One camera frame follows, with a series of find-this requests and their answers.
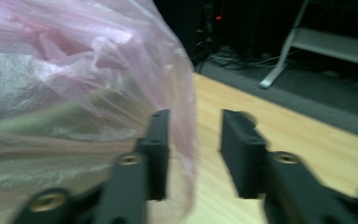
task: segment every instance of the pink plastic bag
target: pink plastic bag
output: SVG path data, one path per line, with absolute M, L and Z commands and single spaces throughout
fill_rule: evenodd
M 150 0 L 0 0 L 0 223 L 42 189 L 104 181 L 149 116 L 170 109 L 169 199 L 153 223 L 192 203 L 192 66 Z

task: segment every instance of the black equipment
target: black equipment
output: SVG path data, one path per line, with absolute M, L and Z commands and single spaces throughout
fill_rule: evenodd
M 36 194 L 13 224 L 141 224 L 147 200 L 164 200 L 168 169 L 168 118 L 162 110 L 150 120 L 133 152 L 117 157 L 112 176 L 79 196 L 67 189 Z
M 225 1 L 154 0 L 154 3 L 196 64 L 215 52 L 223 39 Z
M 358 199 L 321 185 L 298 156 L 268 152 L 246 117 L 223 111 L 221 154 L 240 197 L 257 199 L 265 193 L 268 223 L 358 223 Z

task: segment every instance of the black plastic part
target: black plastic part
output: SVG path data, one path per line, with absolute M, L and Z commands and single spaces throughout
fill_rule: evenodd
M 296 162 L 279 161 L 290 156 Z M 343 224 L 358 223 L 342 203 L 332 197 L 299 158 L 287 152 L 268 154 L 267 195 L 278 202 L 287 217 L 283 223 Z
M 71 208 L 71 198 L 66 189 L 47 189 L 36 194 L 26 205 L 24 210 L 13 222 L 14 224 L 63 224 L 68 223 Z
M 147 157 L 141 153 L 117 158 L 96 206 L 93 224 L 146 223 L 147 164 Z
M 143 153 L 149 159 L 149 198 L 148 200 L 163 200 L 166 198 L 168 171 L 169 110 L 155 113 L 149 122 L 145 138 L 138 141 L 136 152 Z
M 69 223 L 90 224 L 92 221 L 94 205 L 98 203 L 103 189 L 104 184 L 101 184 L 87 190 L 83 194 L 73 197 L 71 212 L 68 214 L 70 218 Z
M 272 195 L 266 194 L 263 205 L 268 224 L 286 224 L 287 216 Z
M 358 218 L 358 199 L 349 197 L 341 192 L 338 192 L 334 189 L 326 188 L 330 196 L 333 197 L 335 200 L 337 200 L 339 203 L 341 203 L 345 209 L 356 216 Z
M 266 141 L 241 112 L 223 110 L 220 152 L 240 197 L 255 199 L 264 191 Z

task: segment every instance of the wooden floor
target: wooden floor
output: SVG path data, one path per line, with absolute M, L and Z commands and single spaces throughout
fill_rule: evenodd
M 187 223 L 266 223 L 260 201 L 236 197 L 218 152 L 223 108 L 253 114 L 258 131 L 269 141 L 269 150 L 297 154 L 325 185 L 358 197 L 358 136 L 209 78 L 195 79 L 200 170 L 196 207 Z

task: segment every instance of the clear plastic wrap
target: clear plastic wrap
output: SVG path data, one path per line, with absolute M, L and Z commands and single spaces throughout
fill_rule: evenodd
M 29 197 L 101 182 L 149 116 L 170 109 L 168 195 L 186 217 L 196 172 L 192 66 L 151 0 L 0 0 L 0 223 Z

